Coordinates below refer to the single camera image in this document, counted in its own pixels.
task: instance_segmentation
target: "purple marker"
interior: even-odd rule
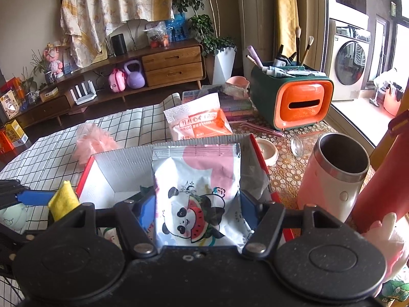
[[[252,58],[254,59],[254,61],[256,61],[257,65],[259,68],[263,67],[263,64],[261,63],[260,58],[258,57],[256,51],[254,50],[253,46],[248,46],[247,48],[250,52],[250,55],[252,56]]]

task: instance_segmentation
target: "stainless steel rim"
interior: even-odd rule
[[[342,135],[344,137],[349,138],[349,140],[351,140],[352,142],[356,143],[362,149],[363,153],[365,154],[365,156],[367,158],[366,168],[363,171],[359,172],[359,173],[350,173],[350,172],[345,172],[345,171],[337,168],[336,166],[334,166],[332,163],[330,163],[327,160],[327,158],[325,158],[325,156],[324,156],[324,154],[322,153],[322,150],[321,150],[321,142],[322,142],[323,138],[328,137],[330,135]],[[321,168],[325,172],[327,172],[330,176],[334,177],[337,180],[354,183],[354,182],[363,181],[365,179],[365,177],[367,176],[367,172],[369,170],[369,165],[370,165],[368,153],[361,144],[359,144],[357,141],[355,141],[353,138],[351,138],[348,135],[339,134],[339,133],[324,134],[320,138],[318,138],[316,144],[314,145],[313,152],[314,152],[314,156],[316,158],[316,161],[321,166]]]

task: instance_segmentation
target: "white planter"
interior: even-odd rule
[[[225,48],[215,57],[208,56],[205,59],[206,72],[210,84],[224,84],[232,76],[234,57],[236,52],[233,48]]]

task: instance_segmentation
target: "black speaker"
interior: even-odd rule
[[[111,37],[111,42],[116,56],[124,55],[127,52],[123,34]]]

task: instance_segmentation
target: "fabric sheet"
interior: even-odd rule
[[[80,68],[93,62],[106,36],[127,20],[172,17],[172,0],[63,0],[61,5],[64,42]]]
[[[298,26],[297,0],[277,0],[277,47],[284,45],[283,55],[291,56],[296,50],[295,28]]]

